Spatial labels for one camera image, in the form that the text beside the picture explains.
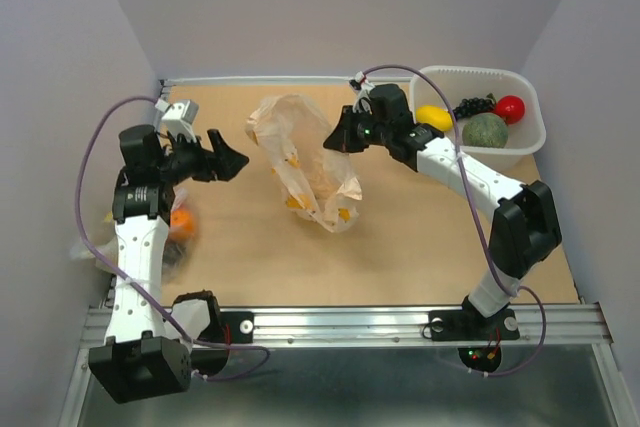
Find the black fake grape bunch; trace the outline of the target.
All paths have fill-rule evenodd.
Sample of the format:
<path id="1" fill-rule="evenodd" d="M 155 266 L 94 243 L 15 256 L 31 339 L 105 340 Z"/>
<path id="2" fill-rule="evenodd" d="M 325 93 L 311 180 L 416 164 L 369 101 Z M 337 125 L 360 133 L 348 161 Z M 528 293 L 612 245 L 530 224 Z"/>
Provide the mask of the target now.
<path id="1" fill-rule="evenodd" d="M 491 113 L 494 111 L 497 100 L 492 93 L 484 97 L 473 97 L 462 99 L 459 105 L 453 110 L 456 120 L 469 119 L 473 116 Z"/>

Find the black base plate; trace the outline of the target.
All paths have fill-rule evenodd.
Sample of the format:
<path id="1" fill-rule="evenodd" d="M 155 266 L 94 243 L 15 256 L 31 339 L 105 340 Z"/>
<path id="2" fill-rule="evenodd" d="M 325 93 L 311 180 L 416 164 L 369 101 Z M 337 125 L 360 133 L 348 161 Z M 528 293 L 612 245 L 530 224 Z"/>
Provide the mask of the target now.
<path id="1" fill-rule="evenodd" d="M 493 374 L 502 361 L 504 341 L 520 339 L 515 312 L 502 309 L 485 318 L 467 310 L 434 310 L 422 328 L 422 336 L 434 342 L 458 342 L 458 355 L 465 367 Z"/>
<path id="2" fill-rule="evenodd" d="M 253 340 L 254 315 L 249 311 L 222 312 L 199 334 L 198 340 L 211 343 L 250 344 Z M 231 366 L 231 352 L 194 347 L 191 366 L 200 374 L 211 376 Z"/>

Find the translucent banana-print plastic bag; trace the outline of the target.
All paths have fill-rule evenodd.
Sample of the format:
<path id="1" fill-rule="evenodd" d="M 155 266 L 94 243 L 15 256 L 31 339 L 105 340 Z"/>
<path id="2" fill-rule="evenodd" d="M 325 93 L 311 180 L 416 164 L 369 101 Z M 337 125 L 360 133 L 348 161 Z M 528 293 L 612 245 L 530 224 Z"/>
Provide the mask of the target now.
<path id="1" fill-rule="evenodd" d="M 355 225 L 362 201 L 356 169 L 348 155 L 323 147 L 332 128 L 310 97 L 264 98 L 247 118 L 245 132 L 266 156 L 290 212 L 330 233 Z"/>

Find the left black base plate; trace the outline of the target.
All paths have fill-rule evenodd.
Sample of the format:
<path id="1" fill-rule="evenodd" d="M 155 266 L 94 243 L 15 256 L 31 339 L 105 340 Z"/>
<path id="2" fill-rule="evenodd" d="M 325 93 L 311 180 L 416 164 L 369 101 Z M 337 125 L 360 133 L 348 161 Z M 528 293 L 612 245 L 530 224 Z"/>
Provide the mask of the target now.
<path id="1" fill-rule="evenodd" d="M 253 340 L 254 315 L 249 311 L 222 312 L 199 334 L 198 340 L 211 343 L 250 344 Z M 211 376 L 231 366 L 231 352 L 194 347 L 191 366 L 200 374 Z"/>

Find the white plastic bin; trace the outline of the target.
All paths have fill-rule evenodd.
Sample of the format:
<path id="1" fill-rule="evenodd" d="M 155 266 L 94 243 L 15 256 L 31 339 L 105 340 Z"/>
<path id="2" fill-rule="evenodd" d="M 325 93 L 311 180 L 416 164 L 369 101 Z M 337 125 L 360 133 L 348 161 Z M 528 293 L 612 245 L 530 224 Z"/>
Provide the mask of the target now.
<path id="1" fill-rule="evenodd" d="M 461 66 L 430 66 L 421 72 L 450 101 L 461 149 L 478 161 L 506 172 L 544 145 L 538 97 L 521 75 Z"/>

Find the aluminium rail frame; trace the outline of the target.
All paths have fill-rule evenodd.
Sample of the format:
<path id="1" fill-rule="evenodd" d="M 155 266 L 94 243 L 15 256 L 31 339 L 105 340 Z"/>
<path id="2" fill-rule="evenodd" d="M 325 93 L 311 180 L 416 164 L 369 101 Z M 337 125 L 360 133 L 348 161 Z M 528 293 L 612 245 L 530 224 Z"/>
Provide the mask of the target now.
<path id="1" fill-rule="evenodd" d="M 354 157 L 365 188 L 362 217 L 331 235 L 272 202 L 251 232 L 292 232 L 301 248 L 258 266 L 216 254 L 229 237 L 223 206 L 195 188 L 206 238 L 167 289 L 209 288 L 228 313 L 254 317 L 268 347 L 235 353 L 229 373 L 182 394 L 114 402 L 88 369 L 109 311 L 89 312 L 65 426 L 623 426 L 633 422 L 611 336 L 597 305 L 578 302 L 562 251 L 534 275 L 546 302 L 515 307 L 521 336 L 502 345 L 496 379 L 469 373 L 452 343 L 425 331 L 436 309 L 455 308 L 483 270 L 462 201 L 411 173 L 381 147 Z"/>

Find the red fake apple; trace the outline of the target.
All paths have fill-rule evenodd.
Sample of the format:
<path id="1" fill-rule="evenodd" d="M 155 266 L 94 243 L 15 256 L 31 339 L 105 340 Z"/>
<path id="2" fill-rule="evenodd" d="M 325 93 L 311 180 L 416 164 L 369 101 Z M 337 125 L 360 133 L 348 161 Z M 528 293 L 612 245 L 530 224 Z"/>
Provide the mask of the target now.
<path id="1" fill-rule="evenodd" d="M 499 116 L 507 125 L 513 125 L 524 118 L 526 104 L 518 96 L 507 95 L 496 103 L 493 113 Z"/>

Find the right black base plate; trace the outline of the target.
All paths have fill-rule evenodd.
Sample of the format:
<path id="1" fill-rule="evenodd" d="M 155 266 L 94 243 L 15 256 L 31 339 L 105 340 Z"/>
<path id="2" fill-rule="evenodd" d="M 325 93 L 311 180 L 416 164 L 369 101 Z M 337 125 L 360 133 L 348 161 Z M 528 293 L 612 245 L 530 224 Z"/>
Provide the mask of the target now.
<path id="1" fill-rule="evenodd" d="M 422 336 L 434 342 L 458 342 L 458 355 L 465 367 L 493 374 L 502 361 L 504 341 L 520 339 L 515 312 L 502 309 L 485 318 L 467 310 L 434 310 L 422 328 Z"/>

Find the filled plastic bag at left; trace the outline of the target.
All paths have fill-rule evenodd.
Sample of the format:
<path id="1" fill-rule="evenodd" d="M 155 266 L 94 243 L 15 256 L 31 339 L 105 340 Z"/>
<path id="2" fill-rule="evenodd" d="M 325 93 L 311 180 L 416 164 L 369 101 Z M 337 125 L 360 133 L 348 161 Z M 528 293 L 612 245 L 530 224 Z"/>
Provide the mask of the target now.
<path id="1" fill-rule="evenodd" d="M 96 249 L 113 264 L 118 260 L 117 237 L 113 216 L 109 213 L 99 228 L 88 235 Z M 169 234 L 162 256 L 162 282 L 167 283 L 183 269 L 198 238 L 198 216 L 188 200 L 185 187 L 175 189 Z"/>

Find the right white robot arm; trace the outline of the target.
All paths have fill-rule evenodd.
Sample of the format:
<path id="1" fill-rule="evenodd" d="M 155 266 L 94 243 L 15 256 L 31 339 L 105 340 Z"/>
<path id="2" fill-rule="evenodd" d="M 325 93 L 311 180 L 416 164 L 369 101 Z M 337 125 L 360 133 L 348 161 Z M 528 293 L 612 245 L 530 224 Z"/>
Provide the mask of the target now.
<path id="1" fill-rule="evenodd" d="M 381 146 L 394 160 L 465 197 L 472 215 L 490 221 L 490 234 L 481 239 L 489 271 L 460 313 L 466 334 L 484 336 L 531 268 L 561 244 L 551 189 L 541 181 L 525 184 L 506 177 L 458 150 L 442 131 L 415 122 L 399 86 L 349 84 L 356 99 L 343 107 L 324 148 L 354 154 Z"/>

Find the yellow fake lemon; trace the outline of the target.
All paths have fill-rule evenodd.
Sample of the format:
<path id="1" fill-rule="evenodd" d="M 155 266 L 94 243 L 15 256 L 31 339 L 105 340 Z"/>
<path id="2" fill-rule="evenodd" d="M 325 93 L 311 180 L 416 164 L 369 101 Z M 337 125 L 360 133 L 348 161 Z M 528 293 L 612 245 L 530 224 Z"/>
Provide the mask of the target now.
<path id="1" fill-rule="evenodd" d="M 415 118 L 418 123 L 429 124 L 442 132 L 453 128 L 453 119 L 450 113 L 438 106 L 423 105 L 417 108 Z"/>

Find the green fake melon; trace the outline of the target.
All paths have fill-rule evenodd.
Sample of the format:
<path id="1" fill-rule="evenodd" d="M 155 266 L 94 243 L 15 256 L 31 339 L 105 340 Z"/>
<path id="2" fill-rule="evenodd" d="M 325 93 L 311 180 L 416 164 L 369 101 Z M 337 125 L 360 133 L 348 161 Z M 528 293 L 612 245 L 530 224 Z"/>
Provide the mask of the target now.
<path id="1" fill-rule="evenodd" d="M 479 148 L 504 148 L 509 139 L 507 124 L 493 113 L 472 117 L 463 127 L 465 146 Z"/>

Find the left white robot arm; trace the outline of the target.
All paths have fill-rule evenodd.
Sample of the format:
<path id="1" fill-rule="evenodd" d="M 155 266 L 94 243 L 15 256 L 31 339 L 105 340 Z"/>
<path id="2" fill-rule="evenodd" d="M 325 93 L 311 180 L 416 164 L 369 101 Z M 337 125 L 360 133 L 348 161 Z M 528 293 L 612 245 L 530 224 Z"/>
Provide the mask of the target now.
<path id="1" fill-rule="evenodd" d="M 209 149 L 183 134 L 161 146 L 151 125 L 119 135 L 124 159 L 112 214 L 118 246 L 118 280 L 113 313 L 102 346 L 90 350 L 94 377 L 118 404 L 188 390 L 194 341 L 216 347 L 205 362 L 213 375 L 224 368 L 230 329 L 210 291 L 178 297 L 171 310 L 159 303 L 163 254 L 169 238 L 174 188 L 187 179 L 229 181 L 249 162 L 216 129 Z"/>

